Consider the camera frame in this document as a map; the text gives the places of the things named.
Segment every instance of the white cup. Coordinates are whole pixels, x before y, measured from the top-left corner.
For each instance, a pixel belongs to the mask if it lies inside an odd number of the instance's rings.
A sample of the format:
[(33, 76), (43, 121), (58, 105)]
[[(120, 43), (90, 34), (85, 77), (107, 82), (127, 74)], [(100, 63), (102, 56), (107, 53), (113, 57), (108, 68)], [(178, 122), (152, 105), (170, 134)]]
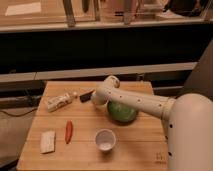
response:
[(110, 129), (101, 129), (95, 135), (95, 143), (102, 152), (109, 152), (116, 144), (116, 136)]

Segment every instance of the black cable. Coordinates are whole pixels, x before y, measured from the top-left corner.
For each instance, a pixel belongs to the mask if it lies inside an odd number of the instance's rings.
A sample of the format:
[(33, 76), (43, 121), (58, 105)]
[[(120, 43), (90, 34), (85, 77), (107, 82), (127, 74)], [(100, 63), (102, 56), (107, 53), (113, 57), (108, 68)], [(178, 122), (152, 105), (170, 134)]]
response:
[(35, 111), (35, 110), (37, 110), (37, 108), (34, 108), (34, 109), (32, 109), (32, 110), (30, 110), (30, 111), (28, 111), (28, 112), (26, 112), (26, 113), (22, 113), (22, 114), (19, 114), (19, 115), (15, 115), (15, 114), (8, 113), (8, 112), (6, 112), (5, 110), (0, 110), (0, 112), (3, 113), (3, 114), (5, 114), (5, 115), (8, 115), (8, 116), (10, 116), (10, 117), (21, 117), (21, 116), (25, 116), (25, 115), (27, 115), (27, 114), (29, 114), (29, 113)]

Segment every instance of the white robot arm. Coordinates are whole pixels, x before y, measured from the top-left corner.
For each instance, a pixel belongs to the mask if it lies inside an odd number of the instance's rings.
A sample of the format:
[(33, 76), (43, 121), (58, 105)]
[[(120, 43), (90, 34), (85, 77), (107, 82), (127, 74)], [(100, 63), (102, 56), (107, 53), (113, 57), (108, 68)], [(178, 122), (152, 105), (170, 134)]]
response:
[(168, 122), (168, 170), (213, 170), (213, 104), (199, 94), (178, 99), (118, 89), (109, 76), (92, 94), (95, 105), (119, 102)]

